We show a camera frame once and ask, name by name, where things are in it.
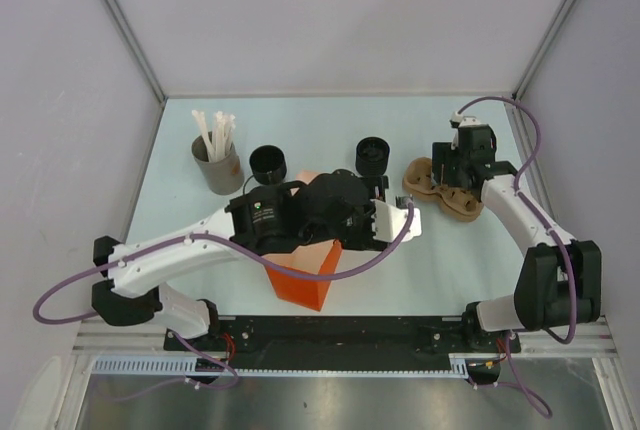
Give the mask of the orange paper bag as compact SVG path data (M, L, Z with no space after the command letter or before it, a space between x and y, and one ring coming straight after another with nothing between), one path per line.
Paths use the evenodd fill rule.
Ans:
M333 240L298 247L291 253L267 254L264 258L270 263L292 270L296 275L329 276L336 272L341 255L341 243ZM280 300L313 311L322 309L329 292L330 281L294 278L270 266L266 266L265 270L275 295Z

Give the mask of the black ribbed coffee cup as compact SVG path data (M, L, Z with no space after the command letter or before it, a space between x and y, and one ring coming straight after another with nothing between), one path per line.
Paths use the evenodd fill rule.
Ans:
M355 168L362 176L384 175L389 155L390 147L384 139L365 137L356 145Z

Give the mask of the black smooth coffee cup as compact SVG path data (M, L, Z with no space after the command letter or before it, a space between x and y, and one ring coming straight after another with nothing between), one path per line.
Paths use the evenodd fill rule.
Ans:
M287 173L284 152L274 145L262 145L249 157L249 166L255 180L261 185L277 185Z

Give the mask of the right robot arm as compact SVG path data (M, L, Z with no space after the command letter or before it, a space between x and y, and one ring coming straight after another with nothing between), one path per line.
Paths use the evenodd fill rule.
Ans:
M450 142L432 146L432 179L466 190L505 227L523 255L512 294L476 303L461 326L463 343L484 351L498 332L544 331L568 345L581 323L601 312L602 253L561 228L520 184L508 161L496 158L497 138L483 123L456 123Z

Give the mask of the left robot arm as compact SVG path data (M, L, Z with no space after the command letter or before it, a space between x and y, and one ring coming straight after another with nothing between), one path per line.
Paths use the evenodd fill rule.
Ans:
M91 307L113 327L154 323L210 349L221 337L215 305L174 290L170 280L240 256L264 265L269 255L324 242L375 252L372 260L338 276L363 273L421 234L412 199L389 203L387 187L385 177L321 173L310 182L255 187L163 237L138 244L101 237L94 242L94 262L103 278L92 286Z

